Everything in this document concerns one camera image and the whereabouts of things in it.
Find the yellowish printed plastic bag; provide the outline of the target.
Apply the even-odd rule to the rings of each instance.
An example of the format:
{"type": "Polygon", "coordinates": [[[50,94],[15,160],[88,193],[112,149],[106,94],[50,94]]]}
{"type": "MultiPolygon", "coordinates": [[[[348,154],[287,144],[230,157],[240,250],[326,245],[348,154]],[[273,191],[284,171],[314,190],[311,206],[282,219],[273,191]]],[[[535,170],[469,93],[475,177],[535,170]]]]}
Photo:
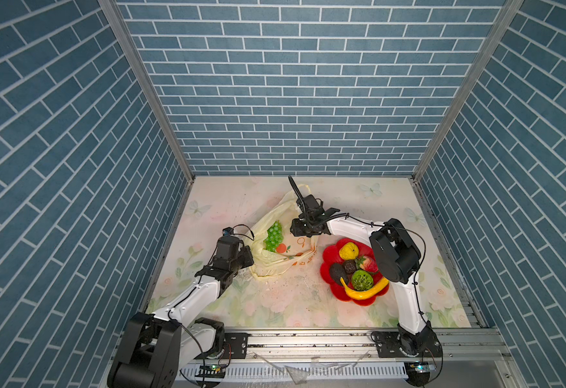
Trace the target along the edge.
{"type": "Polygon", "coordinates": [[[282,275],[293,266],[310,263],[317,253],[318,236],[291,233],[292,221],[300,211],[297,195],[290,191],[251,227],[252,234],[245,242],[251,249],[254,264],[249,269],[255,278],[282,275]]]}

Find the green fake grapes bunch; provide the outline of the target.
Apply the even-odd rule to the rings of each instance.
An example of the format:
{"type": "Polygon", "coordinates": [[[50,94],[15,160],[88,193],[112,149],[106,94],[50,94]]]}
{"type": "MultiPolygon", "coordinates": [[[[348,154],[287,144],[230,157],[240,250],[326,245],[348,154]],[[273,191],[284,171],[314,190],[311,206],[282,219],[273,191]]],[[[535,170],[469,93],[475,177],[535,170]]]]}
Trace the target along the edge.
{"type": "Polygon", "coordinates": [[[264,241],[265,249],[269,252],[276,252],[279,245],[284,241],[282,226],[279,221],[275,221],[267,231],[267,237],[264,241]]]}

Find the red flower shaped plate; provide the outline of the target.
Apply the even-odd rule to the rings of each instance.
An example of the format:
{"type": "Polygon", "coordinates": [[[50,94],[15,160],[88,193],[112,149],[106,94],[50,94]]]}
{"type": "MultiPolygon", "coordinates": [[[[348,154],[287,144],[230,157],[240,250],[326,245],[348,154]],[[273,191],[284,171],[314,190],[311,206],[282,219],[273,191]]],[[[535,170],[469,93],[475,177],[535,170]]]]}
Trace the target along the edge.
{"type": "MultiPolygon", "coordinates": [[[[377,297],[385,295],[387,293],[387,291],[389,290],[388,286],[386,289],[384,289],[383,291],[381,291],[379,294],[377,294],[376,296],[367,299],[367,300],[363,300],[363,301],[358,301],[358,300],[353,300],[351,299],[349,296],[347,296],[347,294],[344,291],[344,287],[343,286],[338,286],[334,283],[334,281],[330,278],[329,276],[329,268],[331,267],[332,264],[334,263],[339,263],[342,264],[344,263],[345,260],[342,260],[339,257],[339,249],[346,243],[355,243],[359,249],[360,249],[360,255],[368,255],[370,257],[372,257],[374,259],[374,255],[373,255],[373,250],[367,246],[366,244],[363,243],[359,243],[355,240],[352,239],[340,239],[336,244],[331,245],[329,247],[327,247],[324,252],[323,252],[323,263],[321,264],[320,267],[320,275],[323,278],[323,280],[329,284],[330,288],[331,288],[331,292],[332,294],[339,300],[343,301],[343,302],[354,302],[355,304],[362,306],[362,307],[368,307],[370,305],[372,305],[377,297]]],[[[381,275],[381,273],[376,273],[376,274],[371,274],[373,276],[373,280],[374,280],[374,284],[377,284],[378,281],[381,280],[381,278],[384,278],[383,275],[381,275]]],[[[348,276],[348,280],[347,280],[347,286],[352,288],[352,284],[351,284],[351,278],[352,275],[347,275],[348,276]]]]}

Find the yellow fake lemon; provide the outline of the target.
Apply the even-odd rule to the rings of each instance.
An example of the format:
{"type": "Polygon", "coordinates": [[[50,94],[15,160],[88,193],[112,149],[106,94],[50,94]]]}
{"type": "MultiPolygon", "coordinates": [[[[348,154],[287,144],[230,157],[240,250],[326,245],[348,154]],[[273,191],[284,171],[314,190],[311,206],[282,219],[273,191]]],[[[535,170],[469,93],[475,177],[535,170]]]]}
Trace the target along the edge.
{"type": "Polygon", "coordinates": [[[353,242],[347,242],[339,249],[339,257],[342,260],[355,260],[359,255],[360,249],[353,242]]]}

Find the red fake strawberry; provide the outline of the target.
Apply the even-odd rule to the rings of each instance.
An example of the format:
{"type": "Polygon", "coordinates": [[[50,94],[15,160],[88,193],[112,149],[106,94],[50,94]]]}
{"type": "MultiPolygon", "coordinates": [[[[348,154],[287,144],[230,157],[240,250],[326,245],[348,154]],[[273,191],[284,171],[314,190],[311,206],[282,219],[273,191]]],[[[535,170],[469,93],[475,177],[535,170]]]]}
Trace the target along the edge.
{"type": "Polygon", "coordinates": [[[376,274],[379,272],[375,259],[368,255],[362,255],[356,258],[356,265],[358,269],[366,271],[370,274],[376,274]]]}

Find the green fake lime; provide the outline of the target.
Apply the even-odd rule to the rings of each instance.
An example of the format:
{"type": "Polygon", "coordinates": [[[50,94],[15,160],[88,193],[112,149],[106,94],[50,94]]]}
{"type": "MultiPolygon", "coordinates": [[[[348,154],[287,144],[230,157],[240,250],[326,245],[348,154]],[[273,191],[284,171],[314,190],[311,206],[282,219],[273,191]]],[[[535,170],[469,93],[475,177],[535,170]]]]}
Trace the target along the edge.
{"type": "Polygon", "coordinates": [[[358,269],[352,274],[351,278],[352,288],[355,291],[365,292],[373,288],[374,280],[373,276],[366,271],[358,269]]]}

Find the yellow fake banana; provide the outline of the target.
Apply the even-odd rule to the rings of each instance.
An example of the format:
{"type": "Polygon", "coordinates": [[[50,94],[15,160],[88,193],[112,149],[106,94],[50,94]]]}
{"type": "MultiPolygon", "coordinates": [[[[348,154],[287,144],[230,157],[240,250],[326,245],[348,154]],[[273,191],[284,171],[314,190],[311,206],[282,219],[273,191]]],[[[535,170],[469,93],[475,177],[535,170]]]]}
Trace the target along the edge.
{"type": "Polygon", "coordinates": [[[347,284],[344,282],[343,278],[340,278],[339,281],[344,287],[344,291],[347,294],[347,296],[349,296],[353,300],[358,300],[358,301],[370,299],[376,296],[377,294],[379,294],[381,291],[383,291],[390,285],[390,282],[386,278],[381,278],[381,280],[378,281],[378,283],[375,284],[371,289],[368,289],[366,291],[357,291],[355,289],[351,289],[350,287],[348,287],[347,284]]]}

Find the dark brown fake fruit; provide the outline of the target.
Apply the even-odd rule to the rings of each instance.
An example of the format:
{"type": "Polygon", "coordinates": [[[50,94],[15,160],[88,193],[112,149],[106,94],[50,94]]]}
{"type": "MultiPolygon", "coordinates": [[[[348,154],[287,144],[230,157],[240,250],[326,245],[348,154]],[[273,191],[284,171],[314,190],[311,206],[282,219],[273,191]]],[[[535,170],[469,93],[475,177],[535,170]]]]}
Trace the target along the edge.
{"type": "Polygon", "coordinates": [[[343,263],[343,267],[344,267],[344,271],[348,275],[352,275],[353,273],[355,273],[355,271],[358,270],[357,262],[355,262],[355,260],[345,260],[343,263]]]}

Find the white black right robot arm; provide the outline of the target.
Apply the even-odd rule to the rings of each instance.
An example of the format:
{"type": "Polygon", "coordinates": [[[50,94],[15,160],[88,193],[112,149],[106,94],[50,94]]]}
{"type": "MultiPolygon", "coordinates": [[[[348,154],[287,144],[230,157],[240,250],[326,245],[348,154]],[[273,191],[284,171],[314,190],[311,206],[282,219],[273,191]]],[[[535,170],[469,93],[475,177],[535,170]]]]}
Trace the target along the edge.
{"type": "Polygon", "coordinates": [[[417,273],[424,260],[410,236],[411,231],[392,218],[382,224],[354,218],[347,213],[317,221],[295,218],[290,227],[296,237],[333,234],[370,245],[378,270],[390,282],[399,309],[399,347],[410,357],[425,352],[443,355],[443,348],[432,325],[425,318],[418,291],[417,273]]]}

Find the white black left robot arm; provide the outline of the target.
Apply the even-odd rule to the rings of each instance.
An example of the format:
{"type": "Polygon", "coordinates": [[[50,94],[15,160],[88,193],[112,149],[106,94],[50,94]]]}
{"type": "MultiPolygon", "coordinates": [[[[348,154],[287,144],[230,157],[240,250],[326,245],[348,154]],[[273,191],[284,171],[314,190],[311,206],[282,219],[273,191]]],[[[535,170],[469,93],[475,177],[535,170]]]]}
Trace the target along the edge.
{"type": "Polygon", "coordinates": [[[108,387],[171,387],[188,355],[189,361],[213,346],[204,345],[188,328],[205,307],[215,302],[233,282],[239,270],[254,263],[249,247],[218,248],[210,265],[196,274],[192,288],[182,292],[153,314],[136,313],[124,335],[108,373],[108,387]]]}

